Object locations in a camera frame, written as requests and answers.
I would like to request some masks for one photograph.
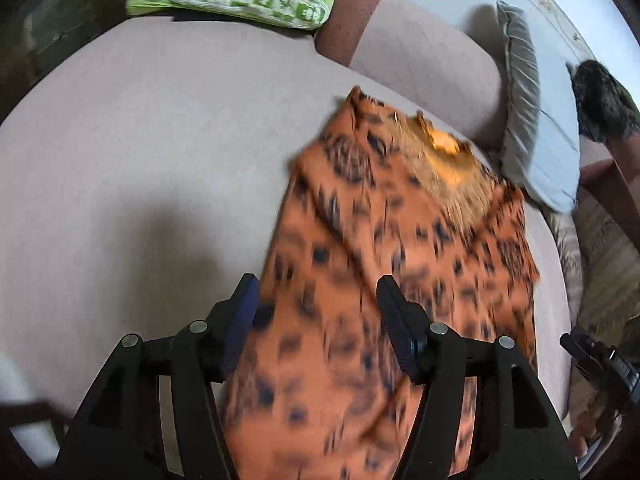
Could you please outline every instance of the orange patterned dress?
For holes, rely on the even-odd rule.
[[[230,380],[225,436],[242,480],[390,478],[422,386],[399,370],[378,279],[459,334],[510,335],[535,366],[523,195],[467,143],[351,91],[298,158]],[[451,473],[466,468],[468,378]]]

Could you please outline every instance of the silver screw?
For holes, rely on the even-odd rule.
[[[138,344],[138,336],[135,334],[127,334],[121,339],[120,343],[124,348],[131,348]]]
[[[508,335],[501,335],[500,339],[498,339],[498,343],[500,343],[501,347],[508,348],[508,349],[511,349],[514,346],[516,346],[516,343],[514,343],[513,339],[511,339]]]
[[[207,322],[201,319],[194,321],[189,325],[189,330],[191,330],[194,334],[199,334],[200,332],[204,332],[207,329]]]
[[[440,335],[446,334],[447,330],[449,330],[447,325],[445,325],[444,323],[441,323],[439,321],[431,323],[431,326],[429,328],[431,329],[431,331],[434,334],[440,334]]]

